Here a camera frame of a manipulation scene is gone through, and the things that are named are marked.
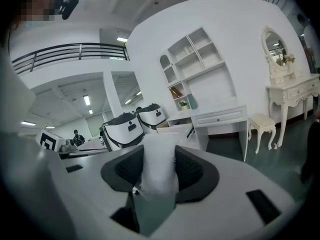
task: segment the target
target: floor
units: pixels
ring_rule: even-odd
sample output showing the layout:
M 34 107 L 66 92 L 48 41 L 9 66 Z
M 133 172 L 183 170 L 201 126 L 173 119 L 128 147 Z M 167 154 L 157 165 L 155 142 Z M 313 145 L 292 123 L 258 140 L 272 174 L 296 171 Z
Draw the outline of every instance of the floor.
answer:
M 253 134 L 248 142 L 245 163 L 253 166 L 269 179 L 285 189 L 295 201 L 303 199 L 309 189 L 309 184 L 302 184 L 300 172 L 307 157 L 307 137 L 310 125 L 315 121 L 314 115 L 307 120 L 299 120 L 285 128 L 282 146 L 274 149 L 280 134 L 276 135 L 272 149 L 268 150 L 270 133 L 265 132 L 261 138 L 259 153 L 256 155 L 257 134 Z M 210 139 L 207 152 L 223 157 L 243 161 L 243 155 L 238 137 Z

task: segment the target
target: small plant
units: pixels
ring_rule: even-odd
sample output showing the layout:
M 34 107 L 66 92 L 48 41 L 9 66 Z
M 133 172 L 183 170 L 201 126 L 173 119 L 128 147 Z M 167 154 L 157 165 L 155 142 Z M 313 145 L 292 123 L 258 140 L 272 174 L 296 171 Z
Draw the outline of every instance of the small plant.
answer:
M 180 105 L 180 107 L 184 107 L 184 106 L 187 106 L 188 104 L 185 100 L 182 100 L 179 102 L 179 105 Z
M 281 66 L 285 67 L 288 62 L 294 63 L 295 62 L 295 56 L 293 54 L 285 55 L 282 58 L 279 57 L 276 59 L 276 63 Z

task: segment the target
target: vanity drawer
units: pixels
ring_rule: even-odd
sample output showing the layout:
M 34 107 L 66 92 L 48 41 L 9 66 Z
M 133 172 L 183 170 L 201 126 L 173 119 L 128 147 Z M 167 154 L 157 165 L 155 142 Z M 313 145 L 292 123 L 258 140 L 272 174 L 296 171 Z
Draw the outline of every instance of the vanity drawer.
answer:
M 307 88 L 308 90 L 319 87 L 319 80 L 308 82 Z
M 194 127 L 208 127 L 236 123 L 244 117 L 244 109 L 244 107 L 238 107 L 226 111 L 198 115 L 192 117 L 192 123 Z
M 306 85 L 300 85 L 287 90 L 288 100 L 296 99 L 307 91 Z

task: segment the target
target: mirror frame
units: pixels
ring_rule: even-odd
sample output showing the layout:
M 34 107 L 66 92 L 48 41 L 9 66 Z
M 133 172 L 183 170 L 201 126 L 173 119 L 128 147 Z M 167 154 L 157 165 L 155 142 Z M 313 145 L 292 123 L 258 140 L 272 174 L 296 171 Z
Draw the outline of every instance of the mirror frame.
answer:
M 281 36 L 271 27 L 265 26 L 262 31 L 261 42 L 262 42 L 262 47 L 264 49 L 264 52 L 266 54 L 265 58 L 269 64 L 270 80 L 272 84 L 280 84 L 284 82 L 285 76 L 293 73 L 292 67 L 290 67 L 288 63 L 284 67 L 282 67 L 273 60 L 266 43 L 266 38 L 268 33 L 277 35 L 279 37 L 279 40 L 281 40 L 282 44 L 284 45 L 286 54 L 290 54 L 290 53 L 285 41 L 281 38 Z

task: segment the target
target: white shelf unit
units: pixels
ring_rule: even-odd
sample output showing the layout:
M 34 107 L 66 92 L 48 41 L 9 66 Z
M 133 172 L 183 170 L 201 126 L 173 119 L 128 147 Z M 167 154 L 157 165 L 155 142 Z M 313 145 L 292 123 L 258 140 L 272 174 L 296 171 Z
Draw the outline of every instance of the white shelf unit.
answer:
M 174 43 L 162 54 L 160 64 L 168 88 L 175 87 L 182 94 L 182 97 L 179 98 L 172 95 L 178 111 L 181 111 L 179 106 L 181 100 L 186 100 L 190 106 L 188 95 L 192 95 L 192 92 L 189 81 L 192 80 L 194 84 L 197 78 L 204 74 L 210 74 L 212 78 L 214 70 L 219 69 L 218 74 L 221 74 L 224 68 L 227 69 L 223 57 L 203 27 Z

